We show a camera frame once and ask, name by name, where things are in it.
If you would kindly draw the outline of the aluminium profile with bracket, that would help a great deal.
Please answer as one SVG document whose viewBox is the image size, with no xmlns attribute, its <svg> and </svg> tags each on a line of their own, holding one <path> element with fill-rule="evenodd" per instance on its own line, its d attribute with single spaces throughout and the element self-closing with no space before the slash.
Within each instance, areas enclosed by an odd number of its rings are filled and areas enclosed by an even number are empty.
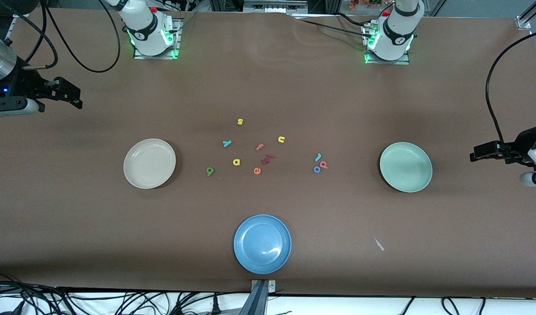
<svg viewBox="0 0 536 315">
<path fill-rule="evenodd" d="M 275 280 L 252 280 L 251 292 L 242 306 L 239 315 L 266 315 L 268 296 L 270 293 L 275 293 L 275 287 Z"/>
</svg>

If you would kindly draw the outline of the blue plate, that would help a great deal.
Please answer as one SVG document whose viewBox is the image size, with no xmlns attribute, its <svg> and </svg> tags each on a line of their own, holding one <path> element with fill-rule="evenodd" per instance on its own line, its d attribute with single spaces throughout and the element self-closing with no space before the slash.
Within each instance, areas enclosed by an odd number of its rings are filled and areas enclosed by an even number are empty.
<svg viewBox="0 0 536 315">
<path fill-rule="evenodd" d="M 236 229 L 233 251 L 238 263 L 250 273 L 268 275 L 281 269 L 292 252 L 291 233 L 282 220 L 258 214 Z"/>
</svg>

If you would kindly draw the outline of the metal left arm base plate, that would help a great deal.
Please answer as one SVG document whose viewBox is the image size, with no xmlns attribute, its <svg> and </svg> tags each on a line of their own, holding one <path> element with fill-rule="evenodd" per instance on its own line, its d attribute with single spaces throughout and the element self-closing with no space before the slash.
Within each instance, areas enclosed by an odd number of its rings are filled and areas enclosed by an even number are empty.
<svg viewBox="0 0 536 315">
<path fill-rule="evenodd" d="M 366 64 L 408 65 L 410 64 L 408 50 L 414 39 L 409 36 L 389 38 L 381 32 L 380 24 L 365 24 L 361 27 L 364 38 L 364 59 Z"/>
</svg>

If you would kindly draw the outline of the beige plate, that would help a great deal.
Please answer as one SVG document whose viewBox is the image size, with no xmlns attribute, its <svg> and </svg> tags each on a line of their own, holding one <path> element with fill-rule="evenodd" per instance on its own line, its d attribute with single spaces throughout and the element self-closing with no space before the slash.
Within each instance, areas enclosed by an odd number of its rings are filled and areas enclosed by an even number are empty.
<svg viewBox="0 0 536 315">
<path fill-rule="evenodd" d="M 123 161 L 126 180 L 136 188 L 158 188 L 176 169 L 176 152 L 166 141 L 148 138 L 136 143 Z"/>
</svg>

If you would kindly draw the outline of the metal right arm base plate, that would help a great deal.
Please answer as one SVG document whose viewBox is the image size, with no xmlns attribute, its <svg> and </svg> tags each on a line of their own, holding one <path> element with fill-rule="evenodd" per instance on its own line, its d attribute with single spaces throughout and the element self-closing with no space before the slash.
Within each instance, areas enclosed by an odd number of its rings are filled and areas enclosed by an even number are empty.
<svg viewBox="0 0 536 315">
<path fill-rule="evenodd" d="M 180 53 L 183 20 L 164 16 L 157 28 L 144 40 L 142 32 L 129 30 L 134 59 L 176 60 Z"/>
</svg>

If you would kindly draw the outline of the grey electronics box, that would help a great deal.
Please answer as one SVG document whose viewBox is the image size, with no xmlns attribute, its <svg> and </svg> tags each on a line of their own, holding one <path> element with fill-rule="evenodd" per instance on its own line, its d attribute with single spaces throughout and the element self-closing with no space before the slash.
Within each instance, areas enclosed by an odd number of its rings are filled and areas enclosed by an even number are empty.
<svg viewBox="0 0 536 315">
<path fill-rule="evenodd" d="M 307 0 L 243 0 L 245 13 L 308 14 Z"/>
</svg>

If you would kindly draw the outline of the green plate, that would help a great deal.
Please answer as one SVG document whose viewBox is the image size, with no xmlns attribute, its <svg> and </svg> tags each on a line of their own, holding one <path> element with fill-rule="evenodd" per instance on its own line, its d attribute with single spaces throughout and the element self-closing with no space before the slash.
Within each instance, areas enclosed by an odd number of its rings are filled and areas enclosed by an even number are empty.
<svg viewBox="0 0 536 315">
<path fill-rule="evenodd" d="M 434 175 L 428 154 L 410 142 L 396 142 L 387 146 L 381 153 L 379 170 L 390 187 L 405 193 L 422 191 Z"/>
</svg>

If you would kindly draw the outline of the aluminium corner profile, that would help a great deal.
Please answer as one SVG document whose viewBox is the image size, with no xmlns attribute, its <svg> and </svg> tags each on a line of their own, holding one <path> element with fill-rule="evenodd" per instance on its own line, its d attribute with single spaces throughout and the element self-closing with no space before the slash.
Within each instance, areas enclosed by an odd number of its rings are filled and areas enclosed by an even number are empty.
<svg viewBox="0 0 536 315">
<path fill-rule="evenodd" d="M 516 25 L 519 29 L 529 29 L 531 28 L 530 22 L 533 18 L 536 17 L 536 0 L 522 12 L 519 16 L 515 18 Z"/>
</svg>

